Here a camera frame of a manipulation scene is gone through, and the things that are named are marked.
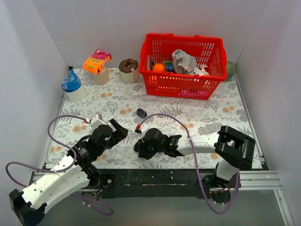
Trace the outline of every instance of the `plastic bag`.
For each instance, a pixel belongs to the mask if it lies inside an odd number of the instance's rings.
[[[186,74],[193,71],[197,66],[195,57],[190,56],[181,49],[172,53],[174,70],[178,74]]]

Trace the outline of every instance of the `white wall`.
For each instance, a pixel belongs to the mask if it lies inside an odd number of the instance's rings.
[[[301,225],[300,12],[300,1],[270,0],[238,61],[264,157],[279,172],[295,225]]]
[[[32,0],[67,65],[97,49],[139,60],[147,33],[223,38],[236,62],[269,0]]]
[[[9,161],[39,166],[48,122],[62,95],[66,64],[30,0],[0,0],[0,225],[18,225],[8,194],[21,187]],[[28,183],[31,170],[10,167]]]

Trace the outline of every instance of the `cable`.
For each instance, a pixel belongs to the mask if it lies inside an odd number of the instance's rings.
[[[197,177],[198,177],[198,183],[199,183],[199,187],[201,189],[201,192],[202,192],[202,195],[208,205],[208,207],[216,214],[223,214],[225,212],[228,211],[228,209],[230,208],[230,206],[232,205],[237,193],[238,193],[238,189],[239,189],[239,181],[240,181],[240,175],[239,175],[239,172],[237,172],[237,176],[236,176],[236,183],[235,183],[235,188],[234,188],[234,193],[233,193],[233,197],[230,199],[230,201],[226,202],[228,205],[227,207],[222,210],[222,211],[218,211],[216,210],[210,203],[210,201],[207,199],[206,197],[206,193],[205,193],[205,190],[203,188],[203,184],[202,184],[202,180],[201,180],[201,176],[199,174],[199,170],[198,170],[198,160],[197,160],[197,154],[196,154],[196,151],[195,151],[195,146],[192,142],[192,139],[191,139],[191,136],[189,134],[189,131],[187,129],[187,127],[181,123],[179,120],[177,120],[175,117],[171,116],[171,115],[168,115],[168,114],[163,114],[163,113],[157,113],[157,114],[151,114],[149,115],[148,117],[146,117],[145,119],[142,120],[142,122],[138,125],[138,127],[140,128],[142,126],[142,124],[148,120],[150,117],[153,117],[153,116],[156,116],[156,115],[163,115],[163,116],[166,116],[166,117],[169,117],[175,121],[177,121],[180,125],[182,125],[184,127],[184,129],[186,130],[186,133],[187,133],[187,137],[190,141],[190,144],[191,144],[191,148],[192,148],[192,152],[193,152],[193,156],[194,156],[194,162],[195,162],[195,165],[196,165],[196,171],[197,171]]]
[[[231,188],[231,182],[229,182],[229,188],[228,188],[227,192],[230,191],[230,188]]]
[[[18,184],[18,185],[20,185],[20,186],[22,186],[22,187],[26,187],[26,185],[20,183],[20,182],[17,181],[16,179],[14,179],[13,176],[10,174],[10,172],[9,172],[9,170],[8,170],[8,167],[9,167],[10,165],[13,165],[13,164],[14,164],[14,165],[19,165],[19,166],[24,166],[24,167],[30,168],[30,169],[32,169],[32,170],[37,170],[37,171],[41,171],[41,172],[44,172],[44,173],[60,173],[60,172],[64,172],[64,171],[70,169],[70,168],[74,165],[74,163],[76,162],[76,152],[75,152],[75,150],[74,150],[72,147],[70,147],[70,146],[68,146],[68,145],[66,145],[66,144],[63,144],[62,142],[56,140],[56,139],[50,134],[50,127],[51,127],[51,125],[52,125],[56,120],[58,120],[58,119],[60,119],[60,118],[64,118],[64,117],[72,117],[72,118],[82,119],[82,120],[84,120],[84,121],[86,121],[86,119],[85,119],[85,118],[82,118],[82,117],[79,117],[79,116],[75,116],[75,115],[64,114],[64,115],[60,115],[60,116],[54,118],[54,119],[49,123],[49,125],[48,125],[47,133],[48,133],[48,136],[50,137],[50,139],[52,139],[54,142],[58,143],[59,145],[62,145],[62,146],[64,146],[64,147],[70,149],[70,150],[73,152],[74,158],[73,158],[73,162],[70,164],[70,166],[68,166],[68,167],[66,167],[66,168],[64,168],[64,169],[60,169],[60,170],[54,172],[54,171],[52,171],[52,170],[40,169],[40,168],[38,168],[38,167],[34,167],[34,166],[31,166],[31,165],[28,165],[28,164],[25,164],[25,163],[22,163],[22,162],[11,161],[11,162],[9,162],[9,163],[5,166],[5,171],[6,171],[7,175],[8,175],[8,177],[9,177],[12,181],[14,181],[16,184]]]
[[[97,210],[98,212],[100,212],[100,213],[102,213],[102,214],[104,214],[104,215],[106,215],[106,216],[110,216],[110,215],[112,215],[112,214],[114,213],[113,207],[110,206],[110,205],[108,205],[108,204],[106,204],[106,203],[98,202],[98,201],[95,201],[95,200],[93,200],[93,199],[89,199],[89,198],[87,198],[87,197],[83,197],[83,196],[80,196],[80,195],[75,194],[75,193],[73,193],[73,194],[71,194],[71,195],[73,195],[73,196],[75,196],[75,197],[78,197],[78,198],[81,198],[81,199],[88,200],[88,201],[90,201],[90,202],[94,202],[94,203],[97,203],[97,204],[101,204],[101,205],[107,207],[109,210],[111,210],[111,212],[106,213],[106,212],[102,211],[101,209],[97,208],[96,206],[91,205],[91,207],[92,207],[93,209]]]
[[[225,188],[223,188],[223,189],[213,189],[213,191],[215,191],[215,192],[224,192]]]

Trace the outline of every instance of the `small black object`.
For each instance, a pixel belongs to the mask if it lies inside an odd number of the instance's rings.
[[[102,189],[112,189],[114,188],[115,176],[114,174],[101,174],[100,176],[101,188]]]
[[[141,130],[135,129],[135,133],[141,134]]]
[[[147,116],[147,113],[141,108],[138,108],[136,112],[141,118],[145,118]]]

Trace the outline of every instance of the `floor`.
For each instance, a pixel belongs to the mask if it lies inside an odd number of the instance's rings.
[[[110,81],[103,86],[95,85],[89,72],[75,69],[80,77],[87,96],[84,100],[72,103],[64,100],[61,114],[80,115],[91,118],[96,113],[103,115],[109,124],[114,118],[129,130],[125,140],[106,150],[95,162],[99,169],[192,169],[195,168],[193,155],[171,158],[162,153],[150,160],[138,158],[133,147],[137,141],[134,130],[142,120],[136,113],[137,108],[144,109],[148,115],[167,113],[179,119],[190,130],[193,137],[206,137],[215,133],[222,125],[228,125],[254,137],[244,104],[241,100],[236,81],[220,83],[209,100],[158,97],[146,94],[142,77],[133,84],[121,81],[118,68],[109,68]],[[160,129],[167,135],[185,135],[184,128],[177,122],[164,117],[154,117],[147,124]],[[77,119],[61,119],[55,129],[56,139],[73,146],[82,136],[91,132],[91,128]],[[66,154],[66,149],[51,143],[45,161],[46,168],[54,167]],[[254,152],[253,169],[260,169],[261,162],[258,148]],[[198,154],[200,168],[213,169],[221,158],[217,154]]]
[[[216,215],[194,197],[101,199],[114,208],[104,216],[73,196],[54,206],[38,226],[284,226],[273,191],[239,191],[229,211]]]

